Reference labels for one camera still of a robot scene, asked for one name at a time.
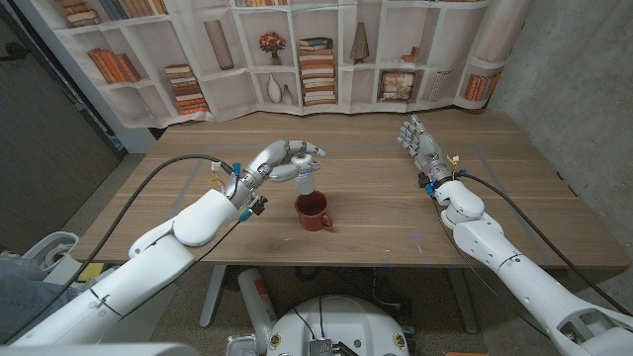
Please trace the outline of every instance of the gray wall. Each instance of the gray wall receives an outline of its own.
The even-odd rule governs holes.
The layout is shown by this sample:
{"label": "gray wall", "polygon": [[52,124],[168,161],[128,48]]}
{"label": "gray wall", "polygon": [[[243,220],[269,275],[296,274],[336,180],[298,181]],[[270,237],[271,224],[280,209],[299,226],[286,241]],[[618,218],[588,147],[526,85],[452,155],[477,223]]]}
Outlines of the gray wall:
{"label": "gray wall", "polygon": [[488,108],[633,256],[633,1],[535,0]]}

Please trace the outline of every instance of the flower vase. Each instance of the flower vase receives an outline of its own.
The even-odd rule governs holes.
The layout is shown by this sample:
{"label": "flower vase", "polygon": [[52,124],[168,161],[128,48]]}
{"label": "flower vase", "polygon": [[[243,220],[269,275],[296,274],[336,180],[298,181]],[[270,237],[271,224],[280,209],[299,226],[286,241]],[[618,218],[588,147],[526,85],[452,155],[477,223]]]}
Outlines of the flower vase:
{"label": "flower vase", "polygon": [[279,57],[279,54],[277,54],[277,50],[272,51],[270,62],[272,65],[281,65],[281,58]]}
{"label": "flower vase", "polygon": [[268,92],[268,98],[275,104],[281,103],[281,87],[279,83],[273,78],[272,74],[268,74],[268,85],[266,85],[266,91]]}

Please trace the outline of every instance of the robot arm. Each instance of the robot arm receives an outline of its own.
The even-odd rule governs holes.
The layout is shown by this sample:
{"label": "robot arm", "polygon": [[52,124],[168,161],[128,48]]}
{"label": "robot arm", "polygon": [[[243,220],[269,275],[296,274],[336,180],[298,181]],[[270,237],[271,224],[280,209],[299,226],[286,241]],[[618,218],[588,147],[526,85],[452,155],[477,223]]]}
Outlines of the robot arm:
{"label": "robot arm", "polygon": [[523,255],[484,211],[484,202],[455,180],[439,145],[416,115],[399,142],[421,171],[420,186],[446,206],[442,222],[459,248],[493,270],[538,320],[562,355],[624,356],[633,350],[633,317],[588,303]]}
{"label": "robot arm", "polygon": [[191,264],[194,255],[187,246],[203,246],[217,232],[238,218],[259,215],[266,202],[255,189],[270,177],[285,182],[299,174],[317,171],[317,163],[288,164],[296,153],[325,152],[305,141],[279,140],[266,147],[244,172],[234,172],[226,194],[209,191],[178,216],[141,236],[130,248],[130,261],[49,316],[12,344],[33,346],[95,343],[117,321],[154,293],[178,278]]}

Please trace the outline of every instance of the white bottle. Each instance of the white bottle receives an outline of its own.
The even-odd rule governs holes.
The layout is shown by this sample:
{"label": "white bottle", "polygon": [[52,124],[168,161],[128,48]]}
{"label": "white bottle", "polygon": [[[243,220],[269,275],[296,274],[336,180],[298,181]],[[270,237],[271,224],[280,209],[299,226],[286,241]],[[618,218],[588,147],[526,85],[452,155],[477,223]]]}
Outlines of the white bottle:
{"label": "white bottle", "polygon": [[[307,153],[297,153],[291,161],[295,164],[313,163],[313,157]],[[295,188],[300,195],[308,195],[315,190],[315,174],[305,173],[295,178]]]}

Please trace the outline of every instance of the robot finger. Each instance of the robot finger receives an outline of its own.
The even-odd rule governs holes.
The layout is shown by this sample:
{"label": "robot finger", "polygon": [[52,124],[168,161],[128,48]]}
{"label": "robot finger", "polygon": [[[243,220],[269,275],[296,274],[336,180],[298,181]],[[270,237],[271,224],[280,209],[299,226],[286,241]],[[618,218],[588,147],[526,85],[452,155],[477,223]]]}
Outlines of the robot finger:
{"label": "robot finger", "polygon": [[286,164],[273,168],[268,179],[271,182],[283,183],[288,182],[301,174],[310,172],[316,172],[320,170],[320,164],[318,163],[299,163],[299,164]]}
{"label": "robot finger", "polygon": [[325,151],[317,146],[301,140],[289,140],[286,141],[286,156],[292,156],[295,153],[305,152],[309,154],[315,154],[319,157],[325,157]]}

